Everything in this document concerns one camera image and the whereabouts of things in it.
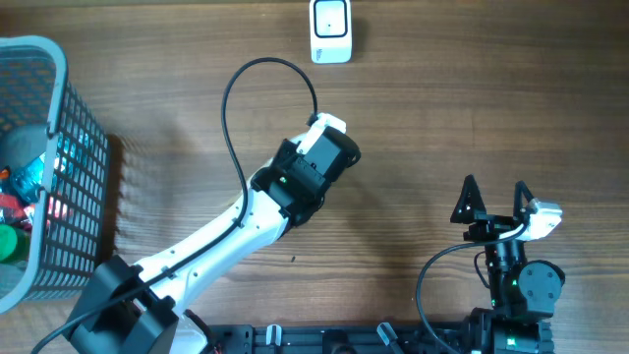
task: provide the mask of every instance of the wooden table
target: wooden table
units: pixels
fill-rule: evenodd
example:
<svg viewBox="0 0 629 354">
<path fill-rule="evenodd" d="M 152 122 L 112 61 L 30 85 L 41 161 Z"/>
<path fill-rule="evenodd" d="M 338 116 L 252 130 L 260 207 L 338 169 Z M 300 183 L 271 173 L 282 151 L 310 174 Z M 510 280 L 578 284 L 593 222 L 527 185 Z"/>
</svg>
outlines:
<svg viewBox="0 0 629 354">
<path fill-rule="evenodd" d="M 464 227 L 449 215 L 474 173 L 490 212 L 510 212 L 518 180 L 564 209 L 556 232 L 527 246 L 530 260 L 567 274 L 552 319 L 557 352 L 626 352 L 627 6 L 357 1 L 353 13 L 353 60 L 332 66 L 310 61 L 305 4 L 4 10 L 0 34 L 61 44 L 71 81 L 118 138 L 124 160 L 111 178 L 121 196 L 106 227 L 113 234 L 115 222 L 117 252 L 130 263 L 191 234 L 237 193 L 219 104 L 245 62 L 295 62 L 320 109 L 347 122 L 363 160 L 311 222 L 203 293 L 192 309 L 206 322 L 415 322 L 417 275 L 462 242 Z M 228 112 L 245 172 L 303 132 L 311 109 L 287 68 L 246 73 Z M 489 306 L 473 254 L 429 272 L 424 304 L 433 319 Z M 28 303 L 0 317 L 0 352 L 29 351 L 73 303 Z M 70 348 L 59 339 L 47 350 Z"/>
</svg>

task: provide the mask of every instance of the black cable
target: black cable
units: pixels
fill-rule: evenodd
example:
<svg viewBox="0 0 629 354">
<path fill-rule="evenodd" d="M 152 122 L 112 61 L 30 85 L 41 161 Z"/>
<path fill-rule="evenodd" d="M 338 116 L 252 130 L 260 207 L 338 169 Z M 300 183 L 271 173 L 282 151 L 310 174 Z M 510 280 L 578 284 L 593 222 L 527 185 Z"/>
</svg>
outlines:
<svg viewBox="0 0 629 354">
<path fill-rule="evenodd" d="M 245 217 L 245 214 L 247 212 L 247 207 L 249 204 L 249 194 L 247 193 L 247 180 L 245 179 L 245 175 L 243 174 L 243 169 L 240 166 L 240 162 L 238 161 L 238 158 L 236 157 L 236 152 L 234 151 L 234 147 L 232 146 L 232 142 L 229 139 L 229 133 L 227 131 L 227 117 L 226 117 L 226 108 L 227 108 L 227 98 L 229 97 L 229 92 L 232 89 L 232 86 L 234 86 L 234 83 L 236 82 L 236 79 L 238 79 L 238 77 L 248 68 L 252 67 L 255 64 L 259 64 L 259 63 L 279 63 L 279 64 L 284 64 L 287 67 L 290 67 L 291 69 L 295 70 L 306 82 L 306 85 L 308 85 L 308 89 L 310 89 L 311 91 L 311 95 L 313 96 L 313 106 L 314 106 L 314 114 L 316 114 L 317 112 L 317 105 L 316 105 L 316 94 L 315 94 L 315 88 L 313 87 L 313 84 L 311 83 L 310 79 L 308 79 L 308 76 L 306 76 L 306 73 L 304 73 L 300 68 L 298 68 L 295 64 L 288 62 L 286 60 L 283 59 L 278 59 L 278 58 L 259 58 L 259 59 L 255 59 L 250 61 L 249 63 L 243 65 L 232 77 L 232 79 L 229 81 L 229 84 L 227 84 L 227 88 L 225 88 L 225 91 L 223 92 L 223 101 L 220 107 L 220 113 L 221 113 L 221 126 L 223 129 L 223 136 L 225 137 L 225 144 L 227 145 L 227 149 L 229 150 L 229 154 L 232 157 L 232 161 L 234 162 L 234 167 L 236 168 L 236 172 L 238 173 L 238 179 L 240 180 L 240 185 L 241 188 L 243 190 L 243 206 L 241 207 L 240 213 L 238 214 L 238 217 L 236 218 L 236 220 L 234 220 L 234 223 L 229 226 L 227 228 L 227 230 L 225 230 L 222 234 L 220 234 L 217 238 L 215 238 L 214 240 L 212 240 L 211 242 L 209 242 L 208 244 L 206 244 L 205 246 L 203 246 L 202 248 L 198 249 L 196 252 L 194 252 L 193 254 L 187 256 L 186 258 L 184 258 L 183 260 L 181 260 L 180 262 L 176 263 L 175 265 L 173 265 L 172 267 L 164 270 L 161 274 L 157 275 L 155 278 L 145 282 L 142 286 L 130 290 L 120 296 L 117 296 L 109 301 L 107 301 L 106 303 L 95 307 L 94 309 L 92 309 L 91 311 L 87 311 L 84 314 L 74 318 L 73 320 L 63 324 L 62 326 L 58 327 L 57 329 L 53 330 L 52 332 L 50 332 L 50 334 L 46 335 L 43 339 L 41 339 L 33 348 L 32 351 L 30 352 L 31 354 L 36 354 L 39 353 L 39 351 L 41 349 L 43 349 L 44 346 L 46 346 L 46 344 L 48 344 L 49 342 L 51 342 L 53 339 L 55 339 L 56 337 L 58 337 L 59 335 L 63 334 L 64 331 L 66 330 L 71 330 L 74 331 L 76 329 L 76 327 L 83 321 L 89 319 L 90 317 L 101 313 L 102 311 L 120 303 L 121 301 L 126 301 L 129 299 L 133 299 L 135 298 L 137 295 L 139 295 L 140 293 L 142 293 L 143 291 L 145 291 L 146 289 L 148 289 L 149 287 L 151 287 L 152 285 L 158 283 L 159 281 L 169 277 L 170 275 L 172 275 L 175 271 L 179 270 L 181 267 L 187 265 L 189 262 L 193 261 L 194 259 L 196 259 L 198 256 L 204 254 L 205 252 L 207 252 L 209 249 L 211 249 L 212 247 L 214 247 L 216 244 L 218 244 L 219 242 L 221 242 L 225 237 L 227 237 L 232 231 L 234 231 L 234 229 L 236 229 L 236 227 L 238 227 L 238 225 L 241 224 L 241 222 L 243 221 L 243 218 Z"/>
<path fill-rule="evenodd" d="M 443 346 L 451 354 L 461 354 L 461 353 L 459 353 L 456 349 L 452 348 L 448 343 L 446 343 L 443 339 L 441 339 L 438 335 L 436 335 L 436 333 L 434 332 L 434 329 L 432 329 L 432 326 L 430 326 L 429 320 L 426 318 L 426 314 L 424 313 L 424 308 L 422 307 L 422 281 L 424 281 L 426 272 L 429 270 L 430 266 L 432 266 L 432 264 L 435 263 L 438 259 L 454 251 L 459 251 L 459 250 L 472 248 L 472 247 L 485 247 L 485 246 L 497 245 L 503 242 L 515 240 L 518 237 L 520 237 L 524 233 L 524 231 L 526 231 L 526 229 L 529 227 L 528 219 L 527 221 L 523 222 L 521 226 L 522 228 L 520 229 L 520 231 L 516 232 L 515 234 L 509 237 L 505 237 L 503 239 L 486 241 L 486 242 L 478 242 L 478 243 L 468 243 L 468 244 L 462 244 L 462 245 L 449 247 L 439 252 L 438 254 L 432 256 L 432 258 L 422 268 L 422 271 L 420 272 L 420 276 L 417 279 L 417 288 L 415 290 L 415 301 L 417 303 L 417 309 L 420 313 L 420 317 L 422 318 L 422 323 L 424 324 L 428 332 L 430 332 L 430 334 L 434 337 L 434 339 L 436 339 L 436 341 L 439 342 L 439 344 L 441 344 L 441 346 Z"/>
<path fill-rule="evenodd" d="M 483 274 L 481 273 L 481 269 L 479 268 L 479 256 L 484 254 L 485 251 L 481 251 L 478 252 L 475 256 L 474 256 L 474 269 L 476 270 L 476 274 L 479 275 L 479 278 L 481 279 L 481 281 L 483 282 L 483 286 L 487 289 L 489 289 L 489 284 L 487 283 L 487 281 L 485 280 L 485 277 L 483 276 Z"/>
</svg>

